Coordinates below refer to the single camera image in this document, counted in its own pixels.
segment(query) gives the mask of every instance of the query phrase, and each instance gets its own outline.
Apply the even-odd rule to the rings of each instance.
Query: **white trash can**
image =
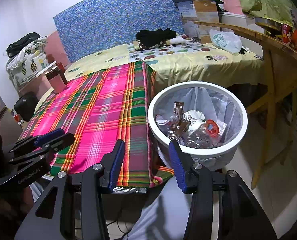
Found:
[[[160,142],[158,145],[155,144],[155,148],[169,168],[171,168],[168,155],[170,139],[159,129],[155,117],[157,114],[172,115],[175,101],[184,102],[184,112],[198,110],[204,113],[206,119],[211,119],[208,115],[212,113],[208,113],[208,110],[213,109],[217,118],[227,124],[221,146],[195,149],[180,145],[181,150],[189,153],[195,162],[203,163],[210,170],[217,170],[227,165],[247,129],[247,113],[241,101],[227,89],[202,81],[175,84],[158,93],[148,108],[148,123],[153,135]],[[213,108],[207,106],[209,103],[213,103]]]

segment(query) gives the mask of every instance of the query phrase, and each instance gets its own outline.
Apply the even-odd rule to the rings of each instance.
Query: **floor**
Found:
[[[270,156],[278,153],[286,144],[288,126],[282,118],[275,125]],[[223,169],[236,170],[245,183],[250,186],[256,167],[264,129],[254,117],[249,118],[246,135],[240,143],[233,160]],[[281,237],[293,225],[297,218],[297,136],[285,165],[276,164],[261,177],[258,186],[252,191],[271,221],[276,234]],[[120,238],[123,232],[132,228],[139,218],[147,195],[106,195],[103,199],[107,223],[116,219],[122,210],[120,219],[107,228],[111,239]],[[212,238],[218,234],[218,196],[214,194],[214,214]]]

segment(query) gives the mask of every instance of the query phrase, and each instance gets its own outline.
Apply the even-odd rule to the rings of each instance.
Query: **cable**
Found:
[[[117,220],[117,227],[118,227],[118,229],[123,233],[123,235],[122,235],[122,237],[121,237],[121,239],[123,239],[123,237],[125,236],[125,235],[127,235],[131,230],[128,230],[127,232],[123,232],[121,229],[120,229],[120,226],[119,226],[119,224],[118,224],[118,220]]]
[[[120,218],[120,216],[122,215],[123,208],[124,208],[125,198],[126,198],[126,195],[123,197],[121,208],[117,213],[116,219],[114,221],[109,222],[108,224],[106,224],[106,226],[109,226],[110,224],[117,222],[117,220]]]

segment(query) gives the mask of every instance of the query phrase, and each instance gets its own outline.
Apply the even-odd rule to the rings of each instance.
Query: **yellow bedsheet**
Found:
[[[215,48],[211,43],[205,45]],[[67,80],[134,61],[130,60],[127,47],[127,44],[123,44],[81,58],[66,70]],[[264,83],[262,61],[255,56],[253,52],[232,55],[216,48],[210,51],[165,55],[144,61],[156,71],[155,92],[158,93],[170,85],[195,80],[222,87],[240,83]],[[52,89],[44,94],[36,109],[51,92]]]

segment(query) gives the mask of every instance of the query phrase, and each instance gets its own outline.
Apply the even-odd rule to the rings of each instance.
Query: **plastic trash bag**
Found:
[[[239,36],[234,32],[219,32],[217,30],[210,30],[210,39],[213,45],[228,51],[229,53],[238,53],[242,48],[242,42]]]
[[[241,130],[242,118],[240,112],[236,109],[234,102],[221,93],[197,87],[183,88],[176,92],[170,92],[156,105],[154,114],[160,115],[159,118],[161,120],[171,120],[175,101],[184,102],[184,112],[197,110],[203,112],[207,120],[221,121],[226,124],[217,147],[233,140]]]

